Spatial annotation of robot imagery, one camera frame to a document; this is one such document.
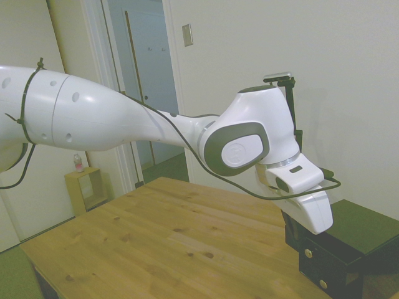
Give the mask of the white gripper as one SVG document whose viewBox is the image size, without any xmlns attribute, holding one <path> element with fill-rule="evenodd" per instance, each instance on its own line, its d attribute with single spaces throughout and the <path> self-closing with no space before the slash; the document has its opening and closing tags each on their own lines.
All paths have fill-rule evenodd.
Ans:
<svg viewBox="0 0 399 299">
<path fill-rule="evenodd" d="M 334 220 L 329 198 L 325 191 L 274 201 L 282 211 L 285 223 L 285 242 L 294 250 L 300 245 L 297 240 L 297 223 L 317 235 L 332 227 Z"/>
</svg>

